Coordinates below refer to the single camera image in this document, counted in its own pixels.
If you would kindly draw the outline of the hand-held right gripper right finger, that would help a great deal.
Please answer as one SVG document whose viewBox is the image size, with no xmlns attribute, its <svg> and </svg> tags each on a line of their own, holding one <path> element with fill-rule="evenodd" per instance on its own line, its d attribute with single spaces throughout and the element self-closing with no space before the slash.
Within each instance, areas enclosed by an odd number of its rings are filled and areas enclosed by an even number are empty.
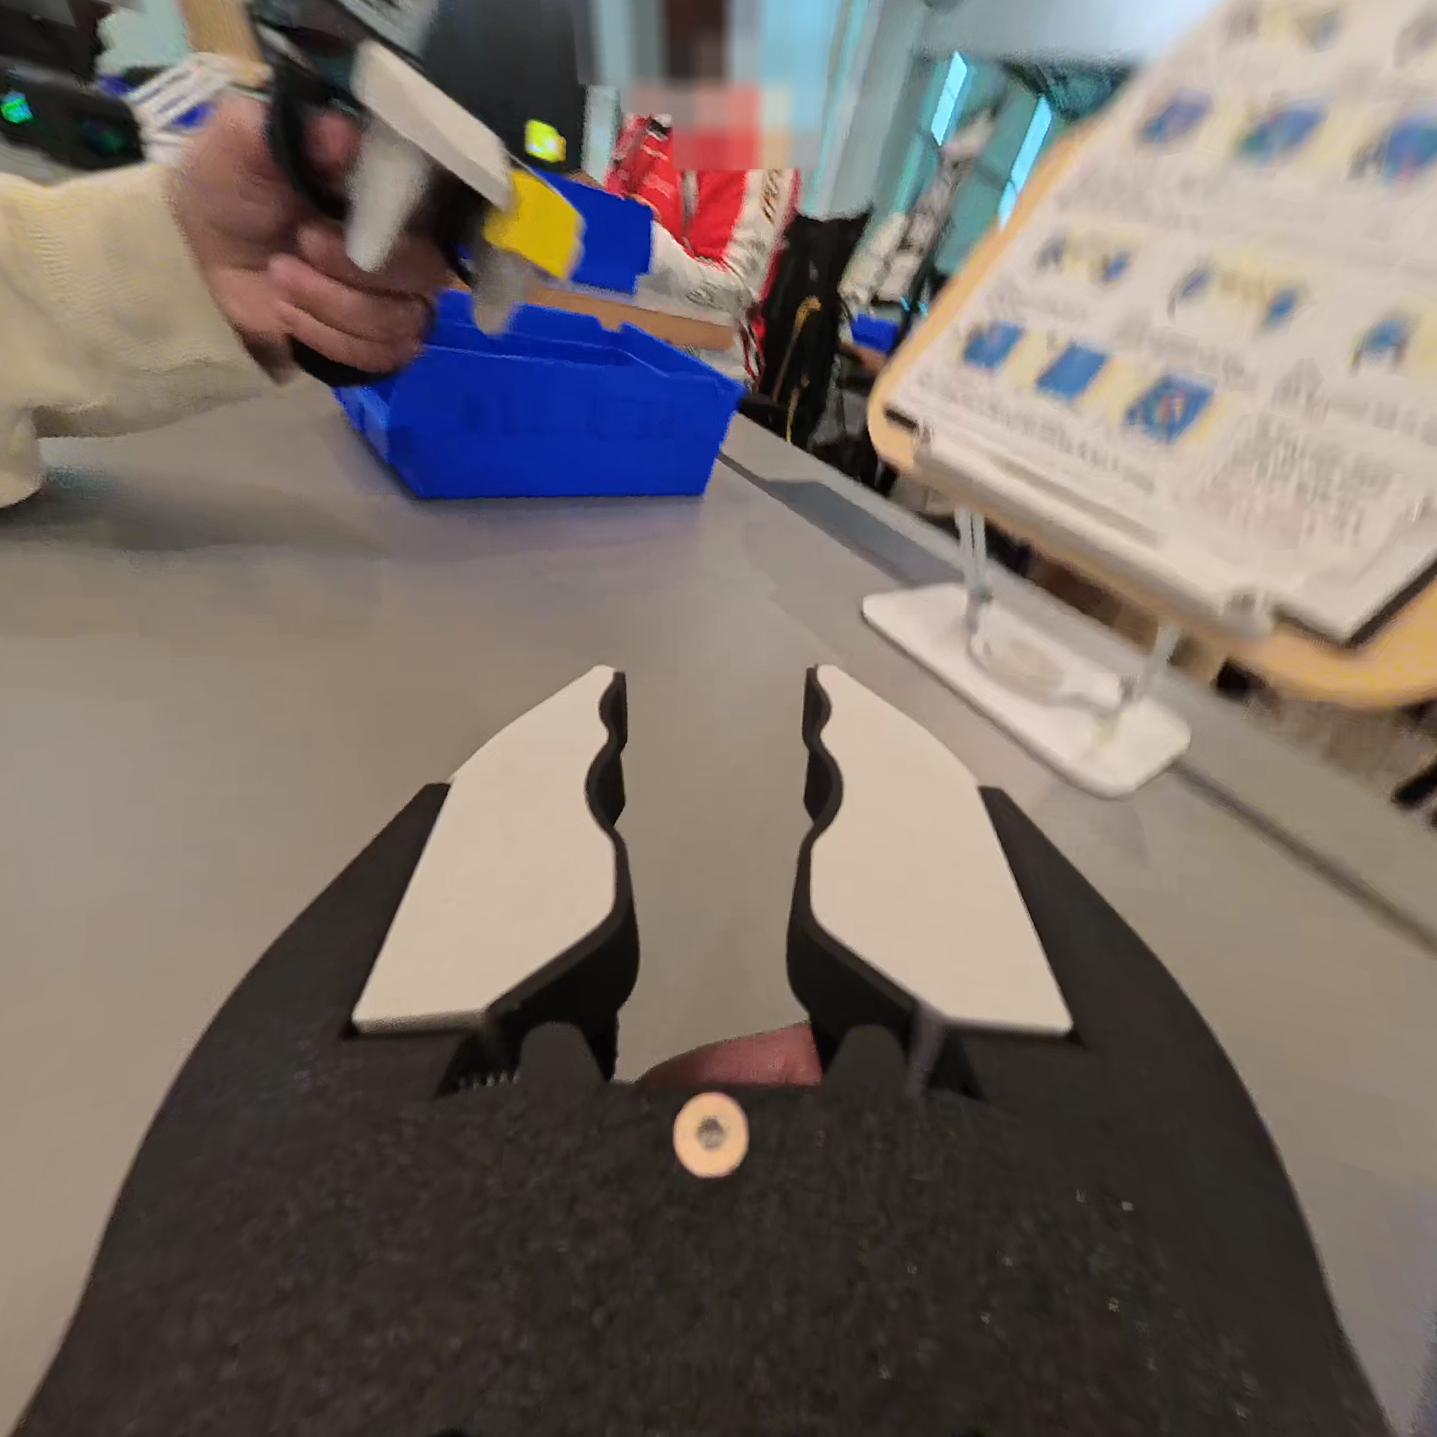
<svg viewBox="0 0 1437 1437">
<path fill-rule="evenodd" d="M 893 1037 L 908 1086 L 968 1034 L 1066 1042 L 1074 1018 L 974 773 L 833 663 L 805 673 L 805 813 L 785 970 L 824 1062 Z"/>
</svg>

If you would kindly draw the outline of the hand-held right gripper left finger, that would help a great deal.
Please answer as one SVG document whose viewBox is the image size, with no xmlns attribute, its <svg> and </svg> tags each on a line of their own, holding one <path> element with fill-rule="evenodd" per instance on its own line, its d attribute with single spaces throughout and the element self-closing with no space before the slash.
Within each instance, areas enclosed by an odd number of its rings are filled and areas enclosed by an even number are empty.
<svg viewBox="0 0 1437 1437">
<path fill-rule="evenodd" d="M 355 1034 L 463 1034 L 497 1075 L 519 1070 L 531 1030 L 561 1022 L 615 1075 L 639 985 L 624 748 L 628 678 L 594 665 L 455 770 Z"/>
</svg>

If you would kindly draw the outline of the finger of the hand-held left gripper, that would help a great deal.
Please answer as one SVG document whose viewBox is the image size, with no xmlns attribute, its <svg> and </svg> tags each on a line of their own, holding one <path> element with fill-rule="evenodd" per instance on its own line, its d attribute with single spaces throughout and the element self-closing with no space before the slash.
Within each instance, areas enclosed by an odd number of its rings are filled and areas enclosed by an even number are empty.
<svg viewBox="0 0 1437 1437">
<path fill-rule="evenodd" d="M 504 249 L 481 249 L 469 263 L 473 319 L 481 334 L 503 335 L 530 297 L 531 265 Z"/>
<path fill-rule="evenodd" d="M 489 208 L 514 208 L 514 164 L 503 140 L 407 58 L 362 40 L 350 79 L 362 109 L 362 140 L 347 184 L 347 256 L 357 269 L 384 269 L 445 177 Z"/>
</svg>

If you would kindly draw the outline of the black device green light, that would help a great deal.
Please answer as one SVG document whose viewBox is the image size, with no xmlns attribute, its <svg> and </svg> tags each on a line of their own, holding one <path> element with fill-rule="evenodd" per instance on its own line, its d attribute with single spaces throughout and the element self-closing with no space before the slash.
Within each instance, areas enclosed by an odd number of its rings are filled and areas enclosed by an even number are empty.
<svg viewBox="0 0 1437 1437">
<path fill-rule="evenodd" d="M 4 60 L 4 143 L 79 171 L 144 160 L 143 128 L 125 98 L 20 60 Z"/>
</svg>

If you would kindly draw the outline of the brown cardboard piece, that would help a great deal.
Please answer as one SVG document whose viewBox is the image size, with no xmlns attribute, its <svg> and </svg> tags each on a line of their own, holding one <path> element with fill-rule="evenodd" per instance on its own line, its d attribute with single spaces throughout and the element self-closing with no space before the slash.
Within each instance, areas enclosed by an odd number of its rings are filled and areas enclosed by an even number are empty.
<svg viewBox="0 0 1437 1437">
<path fill-rule="evenodd" d="M 261 54 L 250 4 L 176 4 L 176 8 L 193 51 L 223 60 L 241 87 L 268 87 L 270 64 Z"/>
</svg>

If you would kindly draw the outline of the yellow wooden cube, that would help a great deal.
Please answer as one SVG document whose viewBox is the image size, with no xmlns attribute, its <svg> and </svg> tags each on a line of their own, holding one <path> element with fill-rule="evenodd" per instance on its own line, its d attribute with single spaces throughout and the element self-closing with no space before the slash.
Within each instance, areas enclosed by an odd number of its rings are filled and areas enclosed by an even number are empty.
<svg viewBox="0 0 1437 1437">
<path fill-rule="evenodd" d="M 548 177 L 519 166 L 510 199 L 486 212 L 478 235 L 484 246 L 565 284 L 585 263 L 585 230 L 585 212 Z"/>
</svg>

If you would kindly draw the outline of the person's left hand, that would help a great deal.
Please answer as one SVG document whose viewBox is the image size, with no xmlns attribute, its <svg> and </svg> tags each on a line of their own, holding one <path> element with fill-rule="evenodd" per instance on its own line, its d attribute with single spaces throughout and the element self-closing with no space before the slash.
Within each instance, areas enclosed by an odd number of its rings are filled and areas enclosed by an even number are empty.
<svg viewBox="0 0 1437 1437">
<path fill-rule="evenodd" d="M 264 368 L 290 365 L 293 344 L 365 374 L 410 365 L 451 284 L 440 249 L 403 235 L 377 272 L 357 267 L 345 230 L 275 166 L 264 122 L 259 98 L 231 95 L 167 171 L 210 301 Z"/>
</svg>

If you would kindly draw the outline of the wooden document stand white base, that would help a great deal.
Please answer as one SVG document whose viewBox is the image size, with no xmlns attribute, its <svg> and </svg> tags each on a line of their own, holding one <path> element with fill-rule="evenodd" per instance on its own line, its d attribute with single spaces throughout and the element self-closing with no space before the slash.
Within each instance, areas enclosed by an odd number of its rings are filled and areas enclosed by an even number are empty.
<svg viewBox="0 0 1437 1437">
<path fill-rule="evenodd" d="M 1028 193 L 1049 189 L 1077 145 L 1054 155 Z M 974 250 L 929 317 L 950 319 L 999 256 L 1006 227 Z M 955 499 L 966 579 L 878 595 L 864 618 L 1081 789 L 1129 796 L 1190 748 L 1186 722 L 1152 698 L 1180 639 L 1205 639 L 1269 684 L 1332 703 L 1405 706 L 1435 696 L 1435 579 L 1358 647 L 1289 621 L 1262 639 L 1216 628 L 1109 560 L 1003 514 L 964 473 L 934 466 L 916 430 L 889 413 L 914 353 L 910 338 L 883 374 L 869 430 L 883 458 Z"/>
</svg>

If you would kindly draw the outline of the person's left forearm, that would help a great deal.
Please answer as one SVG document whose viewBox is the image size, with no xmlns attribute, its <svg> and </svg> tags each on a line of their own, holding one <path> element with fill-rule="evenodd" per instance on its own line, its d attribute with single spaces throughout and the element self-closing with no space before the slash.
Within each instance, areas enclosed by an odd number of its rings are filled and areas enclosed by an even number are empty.
<svg viewBox="0 0 1437 1437">
<path fill-rule="evenodd" d="M 140 433 L 272 384 L 207 293 L 169 174 L 4 174 L 4 507 L 43 485 L 43 439 Z"/>
</svg>

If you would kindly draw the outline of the printed instruction sheet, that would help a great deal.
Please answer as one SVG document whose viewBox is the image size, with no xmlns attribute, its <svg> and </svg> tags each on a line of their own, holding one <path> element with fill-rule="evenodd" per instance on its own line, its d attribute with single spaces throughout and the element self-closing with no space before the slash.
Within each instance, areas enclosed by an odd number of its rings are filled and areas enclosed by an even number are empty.
<svg viewBox="0 0 1437 1437">
<path fill-rule="evenodd" d="M 914 334 L 934 466 L 1218 631 L 1435 579 L 1435 4 L 1221 4 Z"/>
</svg>

